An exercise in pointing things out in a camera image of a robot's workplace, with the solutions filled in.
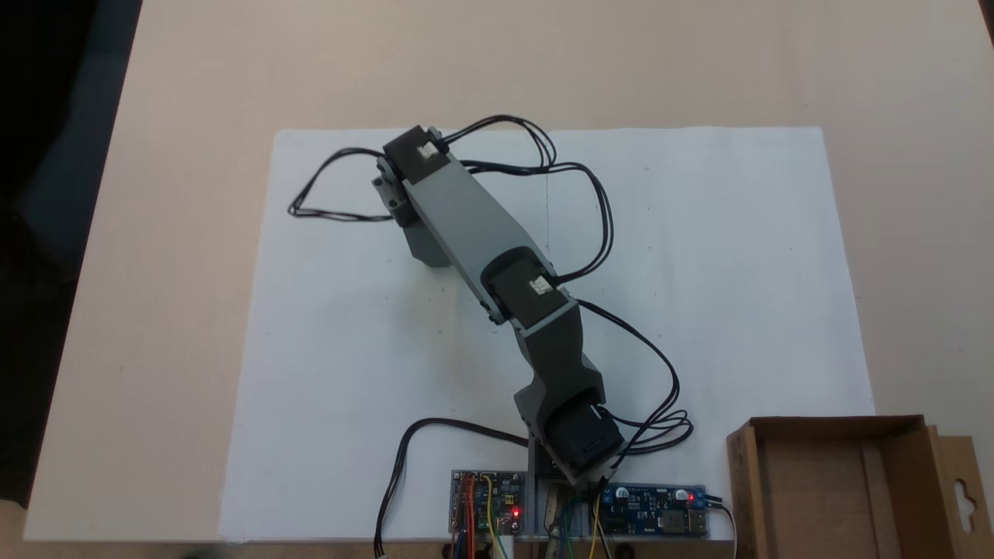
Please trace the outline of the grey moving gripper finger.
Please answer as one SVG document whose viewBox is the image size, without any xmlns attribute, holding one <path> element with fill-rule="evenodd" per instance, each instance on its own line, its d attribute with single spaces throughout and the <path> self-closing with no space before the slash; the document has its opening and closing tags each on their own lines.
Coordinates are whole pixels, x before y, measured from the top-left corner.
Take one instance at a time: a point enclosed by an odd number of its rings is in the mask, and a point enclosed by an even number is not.
<svg viewBox="0 0 994 559">
<path fill-rule="evenodd" d="M 450 245 L 455 231 L 447 220 L 419 218 L 405 227 L 404 235 L 413 258 L 429 268 L 445 269 L 454 267 Z"/>
</svg>

